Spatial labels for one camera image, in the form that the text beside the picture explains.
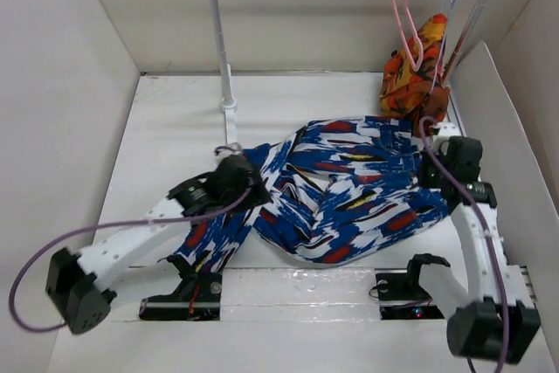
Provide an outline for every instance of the white enclosure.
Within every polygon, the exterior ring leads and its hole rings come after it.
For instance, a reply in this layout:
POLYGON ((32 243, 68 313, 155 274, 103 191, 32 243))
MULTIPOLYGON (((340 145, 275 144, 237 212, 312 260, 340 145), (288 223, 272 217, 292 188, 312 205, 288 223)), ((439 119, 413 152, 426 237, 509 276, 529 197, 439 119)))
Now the white enclosure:
MULTIPOLYGON (((417 25, 439 1, 411 0, 417 25)), ((459 3, 447 59, 474 2, 459 3)), ((382 71, 400 46, 390 0, 220 3, 244 146, 281 141, 312 119, 378 114, 382 74, 369 72, 382 71), (295 69, 337 72, 260 72, 295 69)), ((17 270, 43 243, 99 218, 139 217, 169 187, 212 169, 211 152, 225 133, 208 0, 0 5, 0 298, 6 302, 17 270), (137 67, 151 73, 139 78, 137 67)), ((507 256, 528 267, 542 317, 524 360, 506 373, 553 373, 559 363, 559 217, 552 201, 559 164, 557 24, 553 0, 489 0, 451 77, 448 118, 484 144, 482 176, 497 192, 507 256), (548 10, 548 18, 538 18, 548 10)), ((100 231, 95 240, 110 234, 100 231)), ((124 292, 109 318, 81 337, 65 329, 28 335, 4 310, 1 370, 467 372, 466 362, 448 351, 443 321, 380 321, 367 296, 375 269, 404 267, 418 252, 445 256, 466 283, 450 220, 329 270, 296 263, 252 234, 225 270, 222 321, 137 321, 139 299, 168 292, 177 281, 165 266, 140 268, 122 277, 124 292)), ((31 270, 17 295, 22 316, 42 325, 58 321, 44 293, 47 263, 31 270)), ((478 371, 493 369, 475 364, 478 371)))

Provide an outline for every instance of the pink hanger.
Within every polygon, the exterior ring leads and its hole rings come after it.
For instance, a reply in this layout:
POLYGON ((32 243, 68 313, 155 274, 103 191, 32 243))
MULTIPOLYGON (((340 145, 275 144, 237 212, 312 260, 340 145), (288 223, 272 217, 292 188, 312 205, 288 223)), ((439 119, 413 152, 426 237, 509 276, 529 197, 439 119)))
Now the pink hanger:
POLYGON ((417 62, 413 61, 413 56, 411 55, 410 47, 408 46, 408 42, 404 35, 404 29, 402 28, 402 21, 400 21, 400 15, 398 14, 398 7, 396 5, 396 0, 392 0, 392 6, 394 7, 394 14, 396 15, 396 21, 398 23, 398 28, 400 29, 400 38, 402 39, 402 43, 404 44, 404 49, 406 54, 408 55, 408 60, 410 61, 411 68, 413 69, 414 72, 417 72, 419 70, 419 67, 421 66, 421 63, 423 63, 423 43, 419 39, 418 30, 416 30, 416 26, 413 24, 410 8, 408 7, 408 0, 403 0, 403 1, 404 1, 405 14, 408 17, 408 22, 410 23, 411 35, 416 43, 416 46, 418 47, 417 62))

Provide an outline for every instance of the white board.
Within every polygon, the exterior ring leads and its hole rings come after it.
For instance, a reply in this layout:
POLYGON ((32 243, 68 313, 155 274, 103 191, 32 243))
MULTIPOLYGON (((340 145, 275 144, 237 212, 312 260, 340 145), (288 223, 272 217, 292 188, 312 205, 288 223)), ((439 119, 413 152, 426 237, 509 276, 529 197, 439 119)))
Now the white board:
MULTIPOLYGON (((0 370, 44 373, 56 334, 15 324, 10 286, 45 243, 99 218, 140 73, 99 0, 0 0, 0 11, 0 370)), ((48 260, 17 292, 32 325, 60 322, 48 260)))
POLYGON ((485 44, 460 63, 452 87, 466 133, 484 146, 481 175, 497 195, 505 252, 511 263, 528 267, 543 329, 559 363, 559 217, 485 44))
MULTIPOLYGON (((381 77, 234 77, 239 140, 252 147, 281 141, 312 119, 378 114, 381 77)), ((224 139, 219 89, 217 77, 141 78, 102 221, 137 217, 170 187, 213 168, 211 151, 224 139)), ((96 240, 107 234, 99 232, 96 240)), ((144 262, 166 256, 175 246, 166 244, 144 262)), ((198 324, 138 321, 139 299, 170 292, 178 277, 165 266, 134 269, 117 281, 123 292, 96 329, 81 337, 59 333, 49 373, 466 373, 466 362, 447 348, 444 321, 380 321, 378 306, 367 295, 375 283, 374 268, 403 268, 418 252, 449 259, 466 283, 458 235, 449 219, 329 270, 303 267, 251 235, 224 271, 223 320, 198 324)), ((484 371, 491 367, 480 364, 484 371)), ((550 366, 539 335, 521 366, 507 373, 549 373, 550 366)))

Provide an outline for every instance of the hanging garment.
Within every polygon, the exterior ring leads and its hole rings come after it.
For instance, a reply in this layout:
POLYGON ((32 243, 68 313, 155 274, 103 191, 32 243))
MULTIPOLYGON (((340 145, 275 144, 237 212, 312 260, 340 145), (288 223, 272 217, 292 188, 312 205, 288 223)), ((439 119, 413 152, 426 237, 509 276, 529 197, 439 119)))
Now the hanging garment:
POLYGON ((341 264, 446 216, 439 193, 417 186, 408 121, 311 121, 245 157, 260 167, 272 202, 193 228, 175 255, 195 271, 221 271, 251 229, 298 260, 341 264))
MULTIPOLYGON (((441 85, 442 63, 438 60, 440 50, 444 48, 446 24, 446 16, 438 13, 419 29, 424 59, 416 72, 411 68, 404 48, 393 52, 392 58, 384 66, 381 112, 389 117, 411 121, 415 136, 419 136, 419 120, 422 117, 430 115, 442 121, 446 115, 450 88, 441 85)), ((412 54, 417 55, 413 38, 408 40, 408 45, 412 48, 412 54)))

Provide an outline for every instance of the white wall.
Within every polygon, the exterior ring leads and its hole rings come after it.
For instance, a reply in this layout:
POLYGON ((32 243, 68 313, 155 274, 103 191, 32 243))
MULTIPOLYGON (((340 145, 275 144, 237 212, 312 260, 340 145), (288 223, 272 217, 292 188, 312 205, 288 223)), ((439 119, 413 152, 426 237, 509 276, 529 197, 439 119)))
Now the white wall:
POLYGON ((495 62, 559 209, 559 7, 531 0, 495 62))
MULTIPOLYGON (((19 267, 49 238, 96 221, 139 73, 99 0, 0 0, 0 360, 46 371, 55 334, 28 335, 7 313, 19 267)), ((39 325, 47 260, 17 304, 39 325)))
MULTIPOLYGON (((502 39, 528 0, 490 0, 473 41, 502 39)), ((143 71, 217 70, 208 0, 101 0, 143 71)), ((390 0, 220 0, 233 70, 382 71, 400 46, 390 0)), ((474 0, 461 0, 451 44, 474 0)), ((411 0, 417 25, 440 0, 411 0)))
POLYGON ((542 329, 559 366, 556 208, 487 46, 476 45, 451 79, 466 133, 483 143, 481 177, 497 196, 497 224, 508 261, 528 267, 542 329))

